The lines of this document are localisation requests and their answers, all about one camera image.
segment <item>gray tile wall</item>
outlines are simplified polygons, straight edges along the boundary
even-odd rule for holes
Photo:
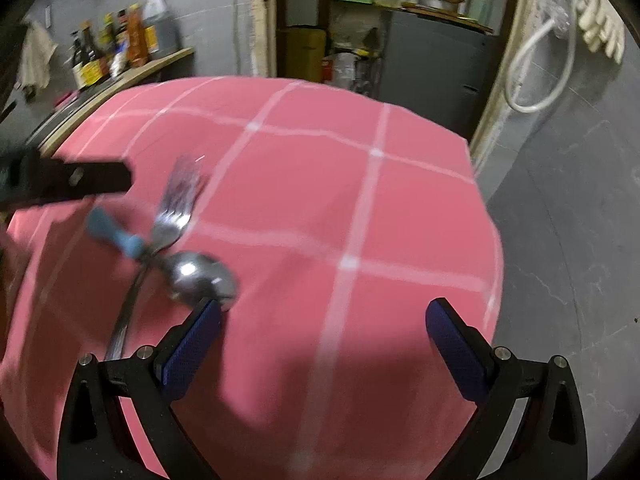
[[[550,81],[565,51],[555,38],[536,51]],[[525,359],[568,357],[590,475],[640,414],[639,96],[640,49],[629,34],[620,67],[580,44],[570,88],[538,118],[489,202],[505,259],[494,344]]]
[[[50,35],[60,44],[50,63],[51,82],[32,104],[20,92],[12,98],[18,107],[0,124],[0,148],[20,144],[50,113],[56,96],[74,88],[69,56],[71,32],[84,20],[92,20],[94,37],[107,12],[117,12],[145,0],[37,0],[30,15],[44,24],[45,7],[52,10]],[[251,0],[166,0],[177,18],[184,46],[194,46],[195,75],[251,75]]]

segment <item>pink object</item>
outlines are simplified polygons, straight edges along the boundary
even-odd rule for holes
[[[403,108],[300,81],[194,78],[121,92],[59,153],[125,155],[134,185],[98,201],[147,235],[176,156],[208,175],[172,249],[238,275],[226,316],[176,415],[225,480],[424,480],[460,434],[464,401],[424,327],[445,296],[491,340],[502,251],[463,139]],[[33,256],[0,397],[55,476],[66,390],[84,352],[102,357],[135,270],[85,234],[92,201],[15,215]],[[143,287],[126,355],[187,308],[162,277]],[[126,404],[145,463],[162,472]]]

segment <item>white hose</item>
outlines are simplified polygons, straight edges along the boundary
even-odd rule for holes
[[[520,50],[516,53],[513,60],[511,61],[504,82],[504,98],[506,99],[507,104],[515,111],[523,114],[532,114],[534,112],[539,112],[540,110],[547,108],[548,106],[553,104],[556,99],[558,99],[558,97],[566,87],[566,84],[569,82],[571,70],[574,68],[575,43],[577,41],[577,7],[579,1],[580,0],[572,0],[566,63],[564,64],[564,69],[562,70],[560,80],[558,81],[558,84],[553,89],[551,94],[549,94],[545,99],[542,99],[542,101],[540,101],[539,103],[529,106],[522,106],[517,104],[515,101],[514,86],[516,85],[516,71],[518,67],[522,65],[522,61],[529,53],[529,50],[534,48],[536,44],[554,28],[554,25],[556,24],[554,18],[546,20],[544,25],[542,25],[542,28],[537,30],[535,34],[533,34],[533,36],[531,36],[524,43],[524,45],[520,48]]]

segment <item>pot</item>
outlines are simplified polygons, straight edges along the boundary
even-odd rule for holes
[[[446,10],[447,12],[458,12],[459,4],[452,4],[447,0],[418,0],[421,7],[429,7],[430,9]]]

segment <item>gray refrigerator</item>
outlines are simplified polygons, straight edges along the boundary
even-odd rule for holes
[[[372,96],[470,139],[497,37],[398,10],[383,13],[382,29]]]

